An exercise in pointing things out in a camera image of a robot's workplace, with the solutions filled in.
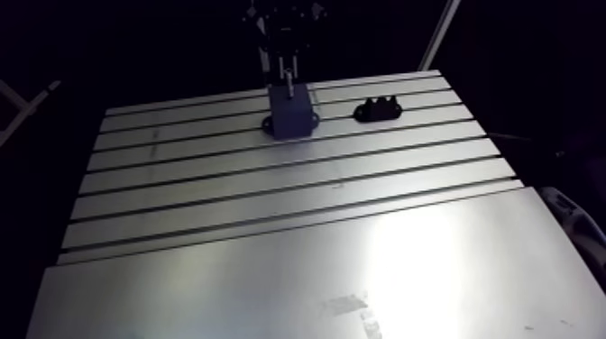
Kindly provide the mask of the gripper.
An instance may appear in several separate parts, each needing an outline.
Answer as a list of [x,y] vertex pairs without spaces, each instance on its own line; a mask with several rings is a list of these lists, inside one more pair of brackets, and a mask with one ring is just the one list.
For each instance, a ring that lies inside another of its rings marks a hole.
[[300,60],[327,18],[327,7],[318,1],[250,1],[242,24],[257,45],[262,74],[270,86],[300,79]]

